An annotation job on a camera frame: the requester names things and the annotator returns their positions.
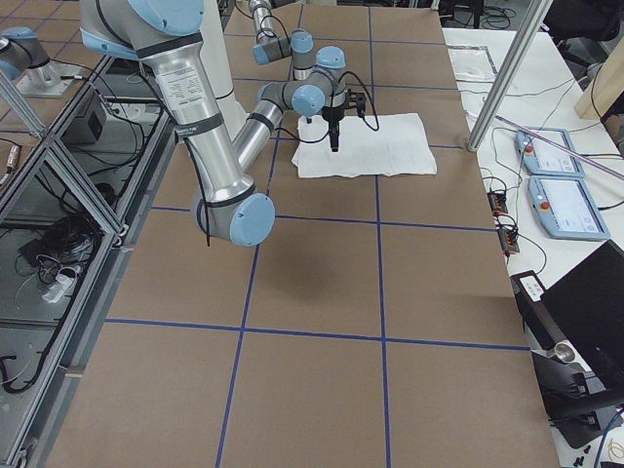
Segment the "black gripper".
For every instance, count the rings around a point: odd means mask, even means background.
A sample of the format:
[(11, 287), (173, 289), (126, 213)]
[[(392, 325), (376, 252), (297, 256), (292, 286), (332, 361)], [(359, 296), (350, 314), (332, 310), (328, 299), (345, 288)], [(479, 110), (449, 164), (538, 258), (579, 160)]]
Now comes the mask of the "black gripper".
[(339, 122), (345, 111), (355, 109), (359, 117), (366, 115), (366, 95), (362, 92), (347, 90), (337, 97), (330, 98), (330, 104), (322, 108), (321, 116), (328, 123), (332, 152), (339, 150)]

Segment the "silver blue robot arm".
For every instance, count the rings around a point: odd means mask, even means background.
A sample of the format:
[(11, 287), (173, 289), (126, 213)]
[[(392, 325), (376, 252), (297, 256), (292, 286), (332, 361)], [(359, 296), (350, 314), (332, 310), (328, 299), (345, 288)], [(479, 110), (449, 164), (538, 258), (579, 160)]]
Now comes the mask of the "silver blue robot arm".
[(255, 29), (253, 57), (260, 65), (291, 58), (292, 78), (302, 81), (310, 76), (314, 66), (312, 35), (301, 28), (288, 33), (283, 23), (273, 15), (275, 9), (292, 3), (265, 0), (248, 2)]
[(258, 93), (251, 113), (234, 109), (233, 86), (218, 9), (212, 1), (84, 1), (84, 45), (95, 52), (138, 61), (154, 75), (151, 89), (186, 144), (199, 182), (196, 222), (208, 238), (238, 246), (262, 243), (272, 230), (275, 208), (259, 193), (249, 166), (284, 115), (322, 117), (332, 150), (347, 110), (364, 116), (370, 94), (347, 87), (341, 49), (315, 49), (304, 29), (277, 32), (274, 1), (248, 5), (259, 64), (290, 59), (294, 76)]

